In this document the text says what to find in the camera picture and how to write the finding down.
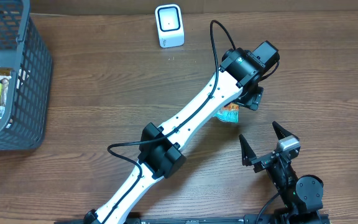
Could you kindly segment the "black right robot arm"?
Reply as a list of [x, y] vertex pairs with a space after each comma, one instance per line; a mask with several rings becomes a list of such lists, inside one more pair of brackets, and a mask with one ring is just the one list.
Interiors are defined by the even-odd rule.
[[242, 164], [252, 166], [254, 172], [266, 171], [277, 193], [256, 215], [245, 215], [245, 223], [329, 223], [322, 215], [323, 181], [315, 175], [298, 177], [291, 166], [301, 149], [300, 139], [277, 122], [272, 123], [278, 138], [276, 149], [264, 156], [256, 156], [246, 138], [239, 135]]

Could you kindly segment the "brown cookie snack bag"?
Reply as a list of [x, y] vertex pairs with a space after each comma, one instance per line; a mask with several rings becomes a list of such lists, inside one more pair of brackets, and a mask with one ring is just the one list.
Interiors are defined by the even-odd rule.
[[12, 70], [11, 68], [0, 67], [0, 81], [2, 81], [3, 84], [2, 95], [0, 99], [0, 119], [2, 118], [5, 111], [7, 92], [9, 88], [9, 80], [12, 78], [11, 70]]

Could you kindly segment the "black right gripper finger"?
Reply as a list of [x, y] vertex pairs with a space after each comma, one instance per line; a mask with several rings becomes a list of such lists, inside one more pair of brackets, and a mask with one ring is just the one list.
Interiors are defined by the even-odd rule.
[[299, 140], [299, 137], [294, 135], [293, 133], [289, 132], [285, 128], [283, 128], [281, 125], [279, 125], [276, 121], [272, 122], [273, 129], [275, 131], [275, 134], [278, 138], [278, 140], [284, 139], [289, 136], [293, 136], [297, 140]]
[[240, 134], [239, 141], [241, 144], [241, 153], [242, 153], [242, 165], [243, 166], [252, 166], [252, 161], [257, 158], [252, 148], [249, 146], [246, 138]]

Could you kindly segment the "teal wet wipes pack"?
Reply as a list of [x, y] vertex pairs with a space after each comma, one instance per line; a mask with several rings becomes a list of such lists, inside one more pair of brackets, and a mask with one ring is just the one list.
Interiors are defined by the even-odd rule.
[[219, 110], [214, 114], [218, 120], [226, 123], [238, 123], [239, 111], [238, 110]]

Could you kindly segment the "orange Kleenex tissue pack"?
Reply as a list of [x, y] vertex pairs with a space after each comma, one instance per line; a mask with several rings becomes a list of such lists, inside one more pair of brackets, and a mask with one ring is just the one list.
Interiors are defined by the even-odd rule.
[[220, 116], [237, 116], [239, 113], [239, 106], [230, 103], [227, 106], [222, 107], [216, 114]]

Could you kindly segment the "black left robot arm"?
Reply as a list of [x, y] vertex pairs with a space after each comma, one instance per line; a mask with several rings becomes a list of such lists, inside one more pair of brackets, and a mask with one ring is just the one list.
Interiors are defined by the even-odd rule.
[[185, 163], [183, 150], [216, 112], [230, 103], [257, 110], [263, 93], [258, 83], [277, 69], [279, 60], [278, 49], [269, 41], [254, 51], [229, 49], [208, 84], [180, 112], [159, 126], [149, 123], [143, 129], [130, 176], [107, 203], [85, 215], [84, 223], [124, 223], [151, 186]]

